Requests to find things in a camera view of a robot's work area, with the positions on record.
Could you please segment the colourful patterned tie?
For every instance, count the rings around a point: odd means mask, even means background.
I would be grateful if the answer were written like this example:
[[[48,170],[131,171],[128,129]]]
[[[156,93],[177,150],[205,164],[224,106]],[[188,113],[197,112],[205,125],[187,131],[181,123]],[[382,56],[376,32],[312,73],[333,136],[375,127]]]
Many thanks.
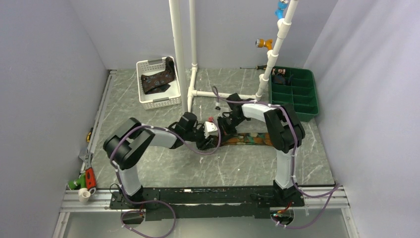
[[[232,139],[229,139],[228,145],[264,145],[264,146],[273,146],[269,134],[266,132],[252,132],[252,133],[236,133],[236,136]]]

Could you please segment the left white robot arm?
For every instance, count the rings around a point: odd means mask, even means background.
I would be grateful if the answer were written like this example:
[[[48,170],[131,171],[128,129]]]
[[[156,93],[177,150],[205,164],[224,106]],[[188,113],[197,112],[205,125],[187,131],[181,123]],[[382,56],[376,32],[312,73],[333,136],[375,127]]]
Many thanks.
[[[105,140],[103,149],[115,168],[122,200],[129,208],[136,208],[143,201],[137,165],[146,149],[150,146],[176,149],[187,142],[194,142],[196,152],[205,154],[206,150],[220,146],[221,133],[214,122],[198,123],[195,114],[186,112],[169,127],[145,125],[129,118]]]

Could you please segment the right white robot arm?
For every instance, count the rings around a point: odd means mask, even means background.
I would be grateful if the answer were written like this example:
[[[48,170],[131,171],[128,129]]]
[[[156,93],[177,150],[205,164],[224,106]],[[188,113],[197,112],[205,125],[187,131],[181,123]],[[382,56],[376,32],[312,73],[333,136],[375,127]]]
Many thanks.
[[[277,169],[273,182],[273,200],[279,206],[298,195],[295,182],[295,157],[306,133],[293,106],[274,105],[256,100],[243,100],[238,94],[227,99],[217,95],[218,100],[228,103],[232,112],[243,119],[257,119],[265,122],[272,146],[276,150]]]

